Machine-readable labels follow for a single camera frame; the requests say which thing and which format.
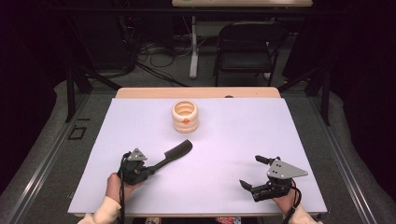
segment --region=table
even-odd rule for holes
[[[173,0],[174,7],[311,7],[311,0]],[[197,20],[192,16],[192,55],[190,78],[197,77],[198,48],[197,48]]]
[[[181,99],[190,99],[199,108],[200,124],[193,133],[178,133],[172,127],[171,106]],[[120,89],[68,212],[83,216],[95,211],[105,194],[106,179],[118,170],[123,153],[139,147],[148,156],[145,165],[154,165],[185,139],[193,144],[191,152],[164,166],[136,190],[126,204],[126,216],[280,214],[271,200],[254,203],[239,184],[239,179],[253,186],[266,182],[269,166],[256,162],[256,155],[279,156],[306,170],[308,176],[295,179],[303,192],[302,203],[309,213],[326,212],[288,107],[276,88]]]

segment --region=white tabletop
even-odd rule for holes
[[[189,139],[189,154],[165,165],[137,189],[126,204],[133,217],[217,217],[279,214],[271,200],[254,203],[239,179],[253,187],[268,179],[268,165],[256,155],[279,156],[308,172],[297,177],[302,203],[309,213],[326,212],[299,135],[284,99],[190,99],[199,108],[199,126],[178,133],[172,105],[181,99],[113,99],[92,149],[69,213],[93,213],[102,203],[106,179],[117,172],[124,153],[138,147],[147,166]]]
[[[174,7],[311,7],[312,0],[173,0]]]

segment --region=black cable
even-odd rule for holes
[[[126,160],[125,158],[123,158],[121,160],[120,167],[122,167],[122,164],[124,163],[125,160]],[[123,180],[122,168],[120,168],[120,181],[121,181],[121,186],[120,186],[120,205],[121,205],[120,224],[124,224],[124,222],[125,222],[125,192],[124,192],[124,180]]]
[[[157,78],[163,79],[165,81],[168,81],[172,86],[173,86],[173,83],[175,83],[175,84],[177,84],[179,86],[182,86],[182,87],[189,87],[188,85],[175,80],[172,77],[172,75],[170,75],[168,73],[165,73],[164,71],[161,71],[161,70],[158,70],[158,69],[155,69],[155,68],[150,68],[150,67],[148,67],[148,66],[146,66],[146,65],[144,65],[142,63],[137,63],[136,65],[138,67],[142,68],[143,70],[145,70],[146,72],[150,73],[151,75],[153,75],[153,76],[155,76]]]

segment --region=table leg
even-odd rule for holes
[[[191,55],[191,67],[190,67],[190,78],[197,78],[198,70],[198,48],[197,48],[197,33],[196,33],[196,18],[192,17],[191,23],[191,35],[192,35],[192,55]]]

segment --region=human hand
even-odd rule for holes
[[[279,198],[273,198],[272,200],[276,203],[276,205],[279,207],[279,209],[286,216],[288,214],[289,210],[294,205],[294,197],[295,196],[296,196],[295,189],[290,189],[289,193],[287,195],[279,197]]]
[[[136,185],[124,184],[124,198],[127,200],[132,192],[143,185],[144,182],[138,183]],[[121,180],[117,176],[117,173],[111,174],[107,179],[106,196],[113,199],[117,203],[120,203],[120,187]]]

